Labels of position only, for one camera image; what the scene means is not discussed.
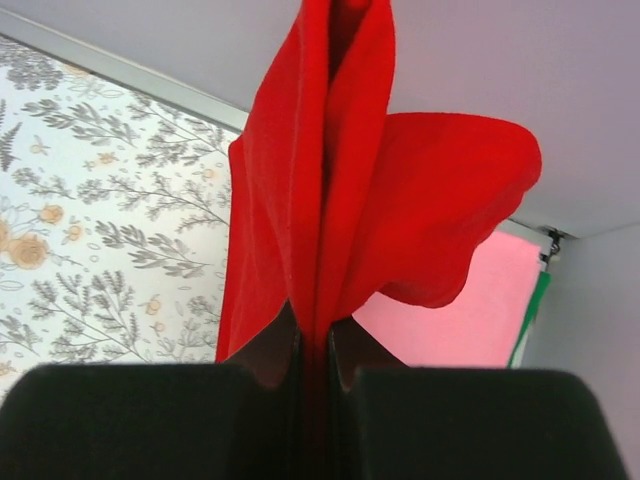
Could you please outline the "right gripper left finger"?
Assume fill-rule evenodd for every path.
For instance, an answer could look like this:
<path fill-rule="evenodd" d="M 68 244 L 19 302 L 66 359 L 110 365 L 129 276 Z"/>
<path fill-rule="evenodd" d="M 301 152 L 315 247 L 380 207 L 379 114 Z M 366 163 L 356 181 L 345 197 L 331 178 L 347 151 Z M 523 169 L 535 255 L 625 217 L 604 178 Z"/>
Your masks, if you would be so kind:
<path fill-rule="evenodd" d="M 294 479 L 302 353 L 284 306 L 221 363 L 34 368 L 1 408 L 1 475 Z"/>

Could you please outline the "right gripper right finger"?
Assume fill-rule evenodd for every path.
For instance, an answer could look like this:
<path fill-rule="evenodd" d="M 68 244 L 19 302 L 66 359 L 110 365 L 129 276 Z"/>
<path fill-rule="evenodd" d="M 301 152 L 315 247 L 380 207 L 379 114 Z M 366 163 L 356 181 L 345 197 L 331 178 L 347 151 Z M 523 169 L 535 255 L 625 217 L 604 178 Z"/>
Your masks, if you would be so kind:
<path fill-rule="evenodd" d="M 328 336 L 336 479 L 624 479 L 599 403 L 562 371 L 410 367 L 352 319 Z"/>

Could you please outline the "red t shirt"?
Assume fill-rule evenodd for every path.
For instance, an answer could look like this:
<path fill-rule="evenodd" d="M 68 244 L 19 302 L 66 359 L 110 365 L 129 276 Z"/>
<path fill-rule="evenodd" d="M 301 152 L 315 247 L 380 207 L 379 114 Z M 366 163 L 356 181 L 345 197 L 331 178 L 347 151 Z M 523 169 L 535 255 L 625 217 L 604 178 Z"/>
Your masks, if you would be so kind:
<path fill-rule="evenodd" d="M 461 292 L 476 248 L 538 181 L 526 128 L 390 113 L 387 1 L 305 1 L 231 144 L 217 356 L 284 306 L 304 345 L 301 474 L 327 474 L 327 336 L 373 294 L 428 308 Z"/>

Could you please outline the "pink folded t shirt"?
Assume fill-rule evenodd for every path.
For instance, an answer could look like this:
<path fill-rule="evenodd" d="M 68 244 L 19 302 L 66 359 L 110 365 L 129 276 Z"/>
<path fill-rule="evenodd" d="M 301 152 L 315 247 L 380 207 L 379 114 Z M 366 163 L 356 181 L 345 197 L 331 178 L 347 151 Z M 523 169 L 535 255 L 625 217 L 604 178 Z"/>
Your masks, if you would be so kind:
<path fill-rule="evenodd" d="M 454 301 L 429 309 L 373 295 L 353 317 L 406 365 L 505 368 L 550 239 L 497 231 L 474 252 Z"/>

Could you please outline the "floral patterned table mat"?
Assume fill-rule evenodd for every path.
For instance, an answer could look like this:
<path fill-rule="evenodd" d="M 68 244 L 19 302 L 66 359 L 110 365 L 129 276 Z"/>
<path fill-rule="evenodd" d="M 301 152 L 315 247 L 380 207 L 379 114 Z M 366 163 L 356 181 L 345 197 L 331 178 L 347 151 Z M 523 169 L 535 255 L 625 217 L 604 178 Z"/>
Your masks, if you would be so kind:
<path fill-rule="evenodd" d="M 233 131 L 1 42 L 1 384 L 46 363 L 209 362 Z"/>

